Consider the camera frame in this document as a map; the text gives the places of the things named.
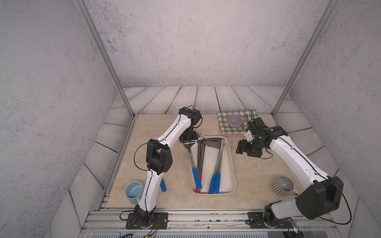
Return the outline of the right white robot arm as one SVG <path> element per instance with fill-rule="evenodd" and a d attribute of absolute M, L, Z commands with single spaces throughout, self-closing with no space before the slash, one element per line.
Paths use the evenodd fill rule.
<path fill-rule="evenodd" d="M 294 217 L 313 220 L 339 208 L 345 198 L 343 181 L 315 165 L 282 127 L 268 127 L 261 118 L 254 118 L 248 122 L 245 137 L 238 142 L 237 154 L 261 158 L 264 149 L 272 150 L 290 167 L 304 188 L 294 199 L 268 204 L 263 214 L 266 226 L 276 228 L 280 222 Z"/>

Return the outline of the white rectangular storage tray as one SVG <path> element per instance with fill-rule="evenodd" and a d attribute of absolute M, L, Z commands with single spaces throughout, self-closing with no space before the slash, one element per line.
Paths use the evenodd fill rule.
<path fill-rule="evenodd" d="M 224 194 L 231 194 L 235 191 L 237 185 L 236 185 L 236 179 L 235 179 L 235 173 L 233 168 L 233 159 L 232 154 L 230 150 L 230 144 L 227 138 L 220 136 L 220 139 L 224 140 L 224 147 L 222 152 L 222 159 L 221 159 L 221 166 L 220 166 L 220 186 L 219 186 L 219 193 L 217 195 L 224 195 Z M 196 192 L 196 185 L 194 181 L 194 176 L 192 172 L 191 164 L 189 167 L 189 188 L 192 191 L 192 193 L 196 195 L 209 195 L 209 187 L 212 181 L 212 176 L 216 174 L 215 167 L 217 163 L 217 158 L 219 154 L 220 149 L 214 148 L 211 146 L 205 147 L 205 153 L 204 153 L 204 161 L 202 164 L 202 173 L 201 173 L 201 185 L 202 190 L 197 193 Z"/>

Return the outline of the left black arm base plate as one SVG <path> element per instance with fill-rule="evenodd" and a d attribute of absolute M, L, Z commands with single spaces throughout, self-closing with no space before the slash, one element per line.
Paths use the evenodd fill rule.
<path fill-rule="evenodd" d="M 165 230 L 168 226 L 168 213 L 154 212 L 152 214 L 137 215 L 130 213 L 127 218 L 126 229 L 159 229 Z"/>

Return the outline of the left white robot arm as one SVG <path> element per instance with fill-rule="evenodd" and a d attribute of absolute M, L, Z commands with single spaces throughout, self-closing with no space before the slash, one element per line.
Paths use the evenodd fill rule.
<path fill-rule="evenodd" d="M 134 208 L 137 220 L 143 223 L 145 227 L 153 223 L 157 194 L 165 173 L 169 171 L 173 163 L 171 149 L 177 141 L 187 149 L 196 188 L 202 189 L 191 152 L 191 147 L 198 140 L 198 134 L 194 131 L 195 125 L 201 120 L 202 115 L 199 110 L 183 107 L 179 109 L 175 121 L 160 137 L 150 139 L 146 143 L 147 179 L 142 197 Z"/>

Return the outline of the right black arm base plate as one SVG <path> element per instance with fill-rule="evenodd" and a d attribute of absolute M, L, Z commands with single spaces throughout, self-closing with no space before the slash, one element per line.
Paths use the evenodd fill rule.
<path fill-rule="evenodd" d="M 291 221 L 289 219 L 272 219 L 264 212 L 248 212 L 248 219 L 245 221 L 251 229 L 290 229 Z"/>

